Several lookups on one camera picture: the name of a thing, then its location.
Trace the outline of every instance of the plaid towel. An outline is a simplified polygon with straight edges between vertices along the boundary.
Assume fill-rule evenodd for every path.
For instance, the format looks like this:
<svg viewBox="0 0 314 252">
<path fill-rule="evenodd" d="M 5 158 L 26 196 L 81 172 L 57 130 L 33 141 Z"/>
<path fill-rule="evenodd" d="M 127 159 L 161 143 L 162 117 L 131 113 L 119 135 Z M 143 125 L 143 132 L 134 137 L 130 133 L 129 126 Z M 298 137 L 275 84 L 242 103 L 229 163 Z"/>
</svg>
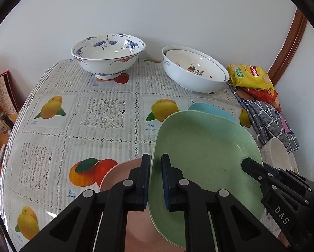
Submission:
<svg viewBox="0 0 314 252">
<path fill-rule="evenodd" d="M 240 105 L 247 111 L 257 138 L 262 145 L 271 138 L 277 137 L 288 153 L 299 149 L 297 138 L 281 113 L 268 103 L 241 99 L 230 82 L 228 82 L 228 86 Z"/>
</svg>

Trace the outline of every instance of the wooden door frame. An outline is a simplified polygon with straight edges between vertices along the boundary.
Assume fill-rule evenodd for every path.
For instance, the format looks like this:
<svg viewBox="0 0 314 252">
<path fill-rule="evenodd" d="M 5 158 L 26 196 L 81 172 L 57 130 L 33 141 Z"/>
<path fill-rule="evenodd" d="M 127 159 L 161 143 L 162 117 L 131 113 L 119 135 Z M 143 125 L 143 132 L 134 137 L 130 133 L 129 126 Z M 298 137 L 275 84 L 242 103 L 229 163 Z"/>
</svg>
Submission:
<svg viewBox="0 0 314 252">
<path fill-rule="evenodd" d="M 268 75 L 274 86 L 291 62 L 298 45 L 301 42 L 307 22 L 308 20 L 304 14 L 299 9 L 296 9 L 293 23 L 291 24 L 283 47 L 268 71 Z"/>
</svg>

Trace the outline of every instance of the stacked bowls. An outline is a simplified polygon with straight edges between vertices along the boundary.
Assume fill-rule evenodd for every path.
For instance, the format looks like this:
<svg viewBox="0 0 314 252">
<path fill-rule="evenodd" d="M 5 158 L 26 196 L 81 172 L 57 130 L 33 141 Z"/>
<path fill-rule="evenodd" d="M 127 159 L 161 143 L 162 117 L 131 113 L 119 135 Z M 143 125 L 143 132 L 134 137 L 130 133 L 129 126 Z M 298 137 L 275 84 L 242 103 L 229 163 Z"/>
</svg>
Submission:
<svg viewBox="0 0 314 252">
<path fill-rule="evenodd" d="M 217 60 L 189 47 L 164 47 L 162 63 L 167 75 L 190 91 L 212 93 L 229 80 L 227 70 Z"/>
</svg>

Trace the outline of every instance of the bowl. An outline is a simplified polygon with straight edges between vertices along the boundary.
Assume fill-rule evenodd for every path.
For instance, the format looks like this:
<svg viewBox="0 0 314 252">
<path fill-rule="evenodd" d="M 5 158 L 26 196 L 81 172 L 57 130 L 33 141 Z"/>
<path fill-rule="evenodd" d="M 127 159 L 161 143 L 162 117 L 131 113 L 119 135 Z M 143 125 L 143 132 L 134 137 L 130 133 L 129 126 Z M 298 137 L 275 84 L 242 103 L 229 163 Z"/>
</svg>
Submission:
<svg viewBox="0 0 314 252">
<path fill-rule="evenodd" d="M 137 37 L 109 33 L 79 41 L 70 52 L 84 70 L 99 79 L 111 80 L 131 67 L 145 46 Z"/>
<path fill-rule="evenodd" d="M 195 75 L 214 81 L 225 81 L 226 76 L 222 69 L 206 57 L 177 49 L 167 51 L 165 56 L 176 65 Z"/>
<path fill-rule="evenodd" d="M 227 70 L 218 61 L 189 47 L 164 47 L 162 63 L 166 74 L 190 91 L 212 93 L 222 88 L 229 80 Z"/>
<path fill-rule="evenodd" d="M 261 157 L 263 162 L 273 168 L 293 169 L 288 152 L 277 137 L 273 137 L 262 147 Z"/>
<path fill-rule="evenodd" d="M 199 111 L 180 111 L 161 124 L 152 155 L 148 206 L 152 222 L 169 242 L 185 247 L 183 212 L 169 212 L 164 202 L 161 155 L 169 154 L 171 165 L 184 178 L 203 189 L 229 190 L 256 218 L 263 214 L 260 184 L 242 171 L 250 157 L 262 164 L 252 136 L 238 123 Z"/>
<path fill-rule="evenodd" d="M 103 178 L 100 191 L 110 189 L 119 181 L 128 179 L 130 170 L 140 166 L 141 158 L 120 163 L 113 167 Z M 125 252 L 183 252 L 166 241 L 153 225 L 148 208 L 143 212 L 128 212 L 125 235 Z"/>
<path fill-rule="evenodd" d="M 218 117 L 226 118 L 226 119 L 232 120 L 234 122 L 237 122 L 237 120 L 235 118 L 233 118 L 233 116 L 230 113 L 227 113 L 224 110 L 221 110 L 221 109 L 219 109 L 213 105 L 203 103 L 203 102 L 193 103 L 190 107 L 188 107 L 188 110 L 210 113 L 210 114 L 214 114 Z"/>
</svg>

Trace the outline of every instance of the blue plate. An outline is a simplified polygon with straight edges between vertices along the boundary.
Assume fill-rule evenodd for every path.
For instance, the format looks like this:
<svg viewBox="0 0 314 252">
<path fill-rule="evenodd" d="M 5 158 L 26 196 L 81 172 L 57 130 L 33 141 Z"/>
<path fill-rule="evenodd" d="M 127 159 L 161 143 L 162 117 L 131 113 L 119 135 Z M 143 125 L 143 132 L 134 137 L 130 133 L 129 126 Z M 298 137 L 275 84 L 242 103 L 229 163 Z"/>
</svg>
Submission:
<svg viewBox="0 0 314 252">
<path fill-rule="evenodd" d="M 202 103 L 202 102 L 193 103 L 190 107 L 188 107 L 188 110 L 214 114 L 218 117 L 226 118 L 237 123 L 237 120 L 233 118 L 231 114 L 207 103 Z"/>
</svg>

